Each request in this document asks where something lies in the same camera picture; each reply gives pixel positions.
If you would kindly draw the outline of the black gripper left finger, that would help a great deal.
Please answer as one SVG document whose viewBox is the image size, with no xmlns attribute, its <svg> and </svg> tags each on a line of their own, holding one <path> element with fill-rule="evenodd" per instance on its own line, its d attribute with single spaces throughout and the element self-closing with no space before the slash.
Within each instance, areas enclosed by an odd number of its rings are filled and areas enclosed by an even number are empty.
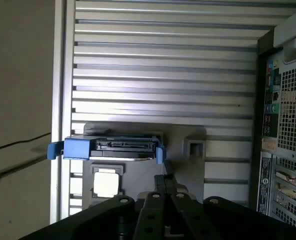
<svg viewBox="0 0 296 240">
<path fill-rule="evenodd" d="M 134 200 L 117 195 L 23 237 L 25 240 L 163 240 L 166 185 L 155 175 L 155 190 Z"/>
</svg>

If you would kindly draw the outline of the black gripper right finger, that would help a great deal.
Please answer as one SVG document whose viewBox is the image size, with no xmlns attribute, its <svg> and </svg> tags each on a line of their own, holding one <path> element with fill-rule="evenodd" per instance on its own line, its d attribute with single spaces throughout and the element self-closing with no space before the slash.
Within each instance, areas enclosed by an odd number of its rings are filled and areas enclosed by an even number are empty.
<svg viewBox="0 0 296 240">
<path fill-rule="evenodd" d="M 198 202 L 172 174 L 165 175 L 165 191 L 180 206 L 165 215 L 167 240 L 193 240 L 194 230 L 199 240 L 296 240 L 296 227 L 222 197 Z"/>
</svg>

